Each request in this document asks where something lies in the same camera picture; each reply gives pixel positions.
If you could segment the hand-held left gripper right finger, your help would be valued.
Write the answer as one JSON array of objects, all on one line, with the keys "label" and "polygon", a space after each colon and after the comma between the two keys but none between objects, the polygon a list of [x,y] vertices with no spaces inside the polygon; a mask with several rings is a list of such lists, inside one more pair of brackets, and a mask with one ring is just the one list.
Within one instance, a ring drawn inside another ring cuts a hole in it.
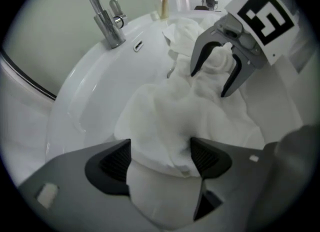
[{"label": "hand-held left gripper right finger", "polygon": [[192,137],[189,145],[201,187],[194,222],[181,231],[249,231],[250,216],[275,161],[276,142],[259,150]]}]

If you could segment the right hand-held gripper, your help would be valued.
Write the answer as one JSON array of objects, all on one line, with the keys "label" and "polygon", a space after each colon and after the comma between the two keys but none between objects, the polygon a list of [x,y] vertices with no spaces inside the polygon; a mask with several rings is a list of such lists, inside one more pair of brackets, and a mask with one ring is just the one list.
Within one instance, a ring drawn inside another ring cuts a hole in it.
[{"label": "right hand-held gripper", "polygon": [[235,67],[223,86],[221,97],[231,96],[255,71],[273,65],[289,49],[299,32],[293,0],[231,0],[215,26],[197,39],[190,60],[193,77],[215,47],[232,44]]}]

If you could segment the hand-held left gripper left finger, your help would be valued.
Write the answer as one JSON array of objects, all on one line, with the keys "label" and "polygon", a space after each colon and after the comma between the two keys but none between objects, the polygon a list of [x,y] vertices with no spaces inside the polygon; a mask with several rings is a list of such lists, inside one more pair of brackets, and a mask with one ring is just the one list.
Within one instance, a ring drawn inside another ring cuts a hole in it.
[{"label": "hand-held left gripper left finger", "polygon": [[133,204],[126,176],[129,139],[58,155],[18,188],[27,205],[56,232],[167,232]]}]

